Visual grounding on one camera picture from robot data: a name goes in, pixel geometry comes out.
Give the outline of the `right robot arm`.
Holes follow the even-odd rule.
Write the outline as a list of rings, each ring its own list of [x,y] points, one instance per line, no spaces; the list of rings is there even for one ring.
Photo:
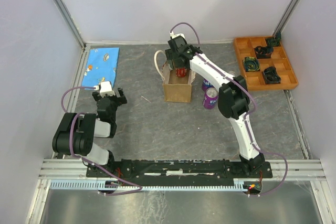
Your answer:
[[[265,162],[250,124],[250,102],[254,102],[247,91],[246,80],[234,76],[211,62],[200,47],[188,44],[183,34],[171,35],[169,49],[165,51],[173,69],[183,67],[201,75],[218,92],[217,107],[229,119],[239,144],[241,172],[254,177]]]

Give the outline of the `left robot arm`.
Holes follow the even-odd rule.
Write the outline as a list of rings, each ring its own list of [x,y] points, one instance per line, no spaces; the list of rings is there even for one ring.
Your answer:
[[[116,171],[113,153],[93,142],[95,138],[113,138],[117,130],[117,109],[127,103],[123,89],[119,95],[94,91],[97,113],[77,114],[66,112],[53,137],[52,148],[57,154],[81,157],[87,163],[97,164],[105,177]]]

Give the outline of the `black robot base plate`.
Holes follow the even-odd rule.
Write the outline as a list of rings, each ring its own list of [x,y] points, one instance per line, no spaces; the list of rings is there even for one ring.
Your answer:
[[[113,175],[141,186],[232,186],[234,179],[272,178],[269,162],[249,168],[241,161],[123,159],[104,166]]]

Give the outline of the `brown canvas tote bag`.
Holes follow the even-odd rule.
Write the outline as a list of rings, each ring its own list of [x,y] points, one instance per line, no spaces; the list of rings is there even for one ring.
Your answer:
[[[196,73],[187,70],[186,75],[178,77],[175,70],[171,70],[167,62],[162,67],[158,65],[158,55],[164,54],[164,51],[158,50],[154,54],[154,65],[162,79],[164,101],[177,103],[191,103],[192,100],[192,84],[196,78]]]

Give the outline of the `purple Fanta can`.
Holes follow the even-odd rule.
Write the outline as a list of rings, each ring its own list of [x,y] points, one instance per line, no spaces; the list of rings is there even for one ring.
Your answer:
[[[209,88],[213,88],[214,86],[206,79],[203,79],[203,82],[202,82],[202,90],[204,92],[206,92],[207,89]]]
[[[203,107],[206,109],[213,109],[217,104],[218,91],[211,87],[208,88],[204,93]]]

